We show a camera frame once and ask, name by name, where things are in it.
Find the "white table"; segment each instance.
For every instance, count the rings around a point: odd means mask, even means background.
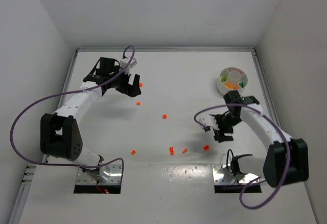
[[[67,90],[79,87],[99,57],[120,59],[122,52],[79,52]],[[121,194],[73,194],[77,169],[37,166],[20,224],[26,223],[316,223],[303,183],[284,186],[265,207],[250,211],[238,194],[215,194],[211,164],[236,154],[265,157],[265,148],[245,124],[234,141],[217,143],[193,115],[223,104],[214,79],[229,66],[244,70],[249,83],[243,95],[254,95],[267,107],[251,52],[137,52],[142,95],[129,98],[109,90],[85,114],[79,128],[86,147],[105,161],[122,157]],[[209,145],[208,151],[203,146]],[[173,146],[175,155],[170,156]],[[64,162],[50,158],[49,162]],[[248,193],[249,205],[263,201],[272,189]]]

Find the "gray wall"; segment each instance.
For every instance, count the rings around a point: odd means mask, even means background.
[[[41,0],[72,48],[254,46],[280,0]]]
[[[0,0],[0,223],[7,223],[26,162],[11,149],[9,130],[18,113],[38,98],[61,91],[72,53],[39,0]],[[18,123],[14,139],[39,160],[39,121],[58,99],[38,105]]]
[[[283,128],[309,146],[306,184],[319,223],[327,223],[327,0],[282,0],[258,51]]]

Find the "white bowl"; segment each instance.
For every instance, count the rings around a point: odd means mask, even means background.
[[[248,79],[244,71],[235,67],[228,67],[220,73],[220,77],[217,80],[217,88],[223,95],[232,90],[238,90],[241,93],[247,83]]]

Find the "small orange cube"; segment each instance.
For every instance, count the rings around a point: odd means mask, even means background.
[[[174,155],[174,147],[169,147],[170,155]]]

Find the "robotic arm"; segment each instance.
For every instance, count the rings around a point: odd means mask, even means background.
[[[244,104],[263,112],[259,101],[253,97],[241,97],[238,91],[230,91],[224,95],[226,104]],[[214,138],[219,143],[232,141],[233,127],[244,121],[256,133],[267,150],[265,159],[252,154],[234,156],[230,167],[233,175],[253,173],[264,177],[271,187],[279,183],[285,163],[285,144],[276,129],[261,115],[245,107],[228,107],[228,111],[222,115],[205,115],[200,117],[203,129],[214,131]],[[308,147],[304,140],[293,139],[282,131],[290,145],[291,162],[283,185],[306,181],[309,178]]]
[[[83,83],[79,88],[83,92],[74,94],[53,114],[44,114],[42,116],[40,135],[42,153],[67,159],[77,165],[97,166],[103,161],[100,155],[89,151],[83,146],[78,123],[91,105],[102,97],[109,88],[115,88],[118,92],[129,97],[136,97],[141,94],[139,75],[135,74],[133,84],[129,84],[131,76],[129,72],[137,64],[136,60],[132,60],[125,72],[109,84],[86,91],[87,88],[102,84],[115,76],[129,59],[124,58],[124,60],[127,61],[101,57],[91,72],[83,79]]]

